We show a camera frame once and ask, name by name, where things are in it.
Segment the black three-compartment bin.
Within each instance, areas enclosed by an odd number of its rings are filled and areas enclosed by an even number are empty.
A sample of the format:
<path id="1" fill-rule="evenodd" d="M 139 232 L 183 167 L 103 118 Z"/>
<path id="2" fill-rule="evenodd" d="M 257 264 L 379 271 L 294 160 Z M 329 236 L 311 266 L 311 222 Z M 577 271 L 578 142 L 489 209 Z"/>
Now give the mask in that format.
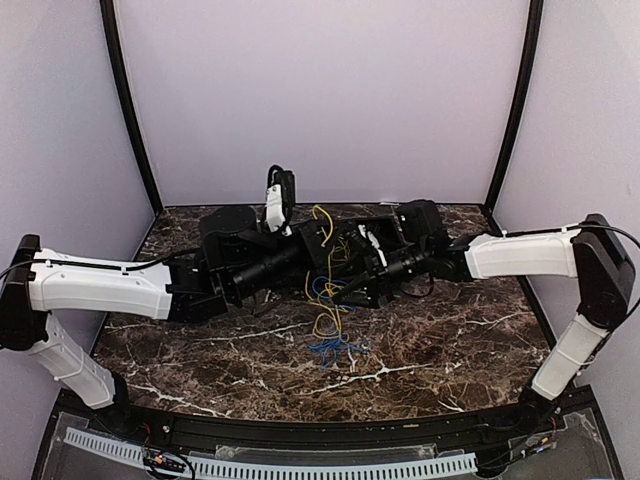
<path id="1" fill-rule="evenodd" d="M 360 235 L 358 225 L 364 224 L 377 237 L 385 256 L 405 246 L 396 222 L 391 216 L 356 217 L 342 224 L 343 237 L 354 252 L 376 254 L 371 244 Z"/>

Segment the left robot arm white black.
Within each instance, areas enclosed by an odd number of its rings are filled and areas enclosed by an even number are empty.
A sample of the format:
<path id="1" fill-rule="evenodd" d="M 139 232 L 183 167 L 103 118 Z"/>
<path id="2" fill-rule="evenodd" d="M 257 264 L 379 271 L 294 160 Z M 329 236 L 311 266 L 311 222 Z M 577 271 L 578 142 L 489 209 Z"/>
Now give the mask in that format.
<path id="1" fill-rule="evenodd" d="M 260 219 L 249 206 L 221 207 L 199 224 L 200 244 L 147 262 L 73 257 L 24 236 L 1 274 L 1 345 L 36 357 L 55 380 L 101 411 L 120 436 L 141 427 L 125 381 L 97 362 L 61 327 L 56 310 L 133 314 L 157 320 L 206 322 L 240 307 L 258 290 L 295 269 L 321 269 L 335 224 L 322 208 L 293 225 Z"/>

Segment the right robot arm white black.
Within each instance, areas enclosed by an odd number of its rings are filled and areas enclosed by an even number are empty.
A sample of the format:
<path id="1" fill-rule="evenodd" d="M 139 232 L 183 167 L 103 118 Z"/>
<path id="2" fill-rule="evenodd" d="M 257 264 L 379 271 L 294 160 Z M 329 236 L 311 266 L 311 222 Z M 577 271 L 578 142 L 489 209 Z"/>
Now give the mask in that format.
<path id="1" fill-rule="evenodd" d="M 452 239 L 431 200 L 397 207 L 403 247 L 385 250 L 367 227 L 350 232 L 363 264 L 334 297 L 338 304 L 376 308 L 395 285 L 418 275 L 451 282 L 498 277 L 564 276 L 579 284 L 574 318 L 532 377 L 528 396 L 510 413 L 521 434 L 534 432 L 556 400 L 638 308 L 631 299 L 636 270 L 619 241 L 622 230 L 601 214 L 551 229 L 480 233 Z"/>

